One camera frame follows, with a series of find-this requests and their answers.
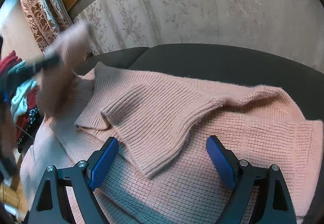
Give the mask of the pink knitted sweater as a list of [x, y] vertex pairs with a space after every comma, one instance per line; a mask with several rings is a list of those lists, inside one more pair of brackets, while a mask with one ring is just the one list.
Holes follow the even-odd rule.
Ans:
[[32, 205], [48, 165], [88, 159], [109, 137], [119, 152], [96, 198], [113, 223], [212, 223], [229, 192], [206, 150], [217, 136], [255, 166], [277, 164], [297, 223], [306, 219], [322, 160], [323, 123], [308, 120], [283, 89], [243, 87], [124, 70], [98, 63], [73, 72], [90, 44], [75, 24], [47, 49], [63, 65], [43, 74], [37, 104], [45, 119], [22, 160]]

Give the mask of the pile of colourful clothes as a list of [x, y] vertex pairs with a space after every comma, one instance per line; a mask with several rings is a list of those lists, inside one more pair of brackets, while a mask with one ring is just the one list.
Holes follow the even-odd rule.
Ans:
[[[7, 57], [1, 59], [1, 76], [16, 73], [25, 64], [26, 62], [18, 57], [15, 51], [12, 51]], [[11, 112], [16, 125], [16, 148], [18, 148], [19, 152], [21, 152], [22, 146], [35, 131], [37, 123], [41, 120], [36, 104], [38, 89], [37, 81], [30, 78], [19, 85], [11, 99]]]

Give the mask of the brown patterned curtain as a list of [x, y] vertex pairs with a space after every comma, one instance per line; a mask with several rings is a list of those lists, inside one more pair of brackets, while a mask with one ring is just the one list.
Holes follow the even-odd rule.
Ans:
[[20, 5], [42, 52], [72, 25], [62, 0], [20, 0]]

